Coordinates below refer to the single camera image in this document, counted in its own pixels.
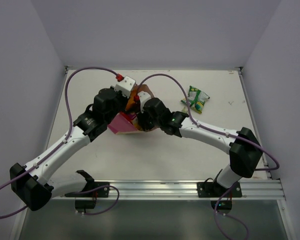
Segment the pink and tan paper bag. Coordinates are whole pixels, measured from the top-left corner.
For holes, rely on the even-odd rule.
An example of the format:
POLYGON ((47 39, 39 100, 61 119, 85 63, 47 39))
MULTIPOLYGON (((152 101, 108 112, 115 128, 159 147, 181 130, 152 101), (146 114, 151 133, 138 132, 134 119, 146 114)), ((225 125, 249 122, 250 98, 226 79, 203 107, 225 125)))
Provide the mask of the pink and tan paper bag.
MULTIPOLYGON (((132 92, 136 91, 140 87, 139 92, 144 91, 154 97, 154 94, 150 90, 150 88, 146 84, 142 84, 141 86, 134 86, 132 92)), ((108 129, 111 130, 115 135, 123 135, 123 134, 136 134, 141 132, 152 132, 157 128, 150 131, 143 131, 138 124, 137 113, 140 112, 140 106, 136 103, 135 107, 129 111, 121 111, 108 125, 108 129)))

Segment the green snack bag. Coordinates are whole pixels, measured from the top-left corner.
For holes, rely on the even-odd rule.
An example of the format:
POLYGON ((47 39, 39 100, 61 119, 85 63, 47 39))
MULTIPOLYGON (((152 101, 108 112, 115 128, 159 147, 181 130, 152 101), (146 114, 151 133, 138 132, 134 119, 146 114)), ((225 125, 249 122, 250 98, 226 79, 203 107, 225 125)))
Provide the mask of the green snack bag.
POLYGON ((202 114, 205 103, 210 99, 204 91, 190 85, 187 93, 187 99, 191 110, 198 114, 202 114))

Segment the small green snack packet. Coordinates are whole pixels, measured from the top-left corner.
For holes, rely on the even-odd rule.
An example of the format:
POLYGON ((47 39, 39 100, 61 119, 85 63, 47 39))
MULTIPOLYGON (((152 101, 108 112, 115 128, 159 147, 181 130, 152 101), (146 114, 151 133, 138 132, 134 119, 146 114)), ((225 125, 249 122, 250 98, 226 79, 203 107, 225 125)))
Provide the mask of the small green snack packet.
POLYGON ((184 107, 181 111, 184 112, 184 113, 187 113, 188 112, 188 108, 184 107))

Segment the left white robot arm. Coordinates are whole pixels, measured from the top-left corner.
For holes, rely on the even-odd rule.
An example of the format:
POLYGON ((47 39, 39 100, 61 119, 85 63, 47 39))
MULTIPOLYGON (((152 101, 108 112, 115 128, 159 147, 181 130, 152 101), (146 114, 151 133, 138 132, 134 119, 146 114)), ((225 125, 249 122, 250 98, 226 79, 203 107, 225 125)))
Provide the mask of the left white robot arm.
POLYGON ((25 165, 15 163, 10 168, 11 189, 30 210, 37 211, 48 203, 56 189, 49 183, 52 175, 107 130, 115 116, 125 109, 130 95, 131 91, 118 86, 101 89, 92 107, 86 108, 54 145, 25 165))

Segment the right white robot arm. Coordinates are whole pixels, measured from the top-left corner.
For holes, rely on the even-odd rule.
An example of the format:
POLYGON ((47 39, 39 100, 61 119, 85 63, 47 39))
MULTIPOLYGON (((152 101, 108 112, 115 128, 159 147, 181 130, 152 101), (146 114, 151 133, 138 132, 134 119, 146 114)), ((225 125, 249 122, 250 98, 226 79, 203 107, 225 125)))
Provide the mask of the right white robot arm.
POLYGON ((225 196, 240 179, 251 178, 263 155, 249 128, 243 127, 240 131, 213 125, 202 128, 201 121, 192 121, 188 114, 180 111, 171 112, 157 97, 140 100, 137 118, 144 130, 159 128, 167 135, 197 140, 229 155, 229 164, 213 181, 212 189, 217 196, 225 196))

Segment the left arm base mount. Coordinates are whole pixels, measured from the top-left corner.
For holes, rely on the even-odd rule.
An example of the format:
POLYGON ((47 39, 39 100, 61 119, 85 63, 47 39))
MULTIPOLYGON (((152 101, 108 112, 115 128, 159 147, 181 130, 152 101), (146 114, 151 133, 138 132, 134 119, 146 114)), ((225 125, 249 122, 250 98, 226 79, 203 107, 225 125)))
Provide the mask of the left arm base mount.
POLYGON ((82 191, 65 194, 65 197, 81 198, 107 198, 109 196, 110 183, 106 181, 88 182, 82 191))

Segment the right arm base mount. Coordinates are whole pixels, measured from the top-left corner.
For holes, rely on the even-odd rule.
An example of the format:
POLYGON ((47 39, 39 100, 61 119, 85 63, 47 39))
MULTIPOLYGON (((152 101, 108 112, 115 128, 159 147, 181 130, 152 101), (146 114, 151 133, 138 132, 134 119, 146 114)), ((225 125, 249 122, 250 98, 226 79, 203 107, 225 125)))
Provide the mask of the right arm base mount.
MULTIPOLYGON (((221 197, 228 189, 219 185, 211 177, 207 178, 204 181, 196 183, 197 195, 199 198, 219 198, 221 197)), ((225 198, 241 198, 243 196, 241 185, 237 182, 234 187, 228 192, 224 197, 225 198)))

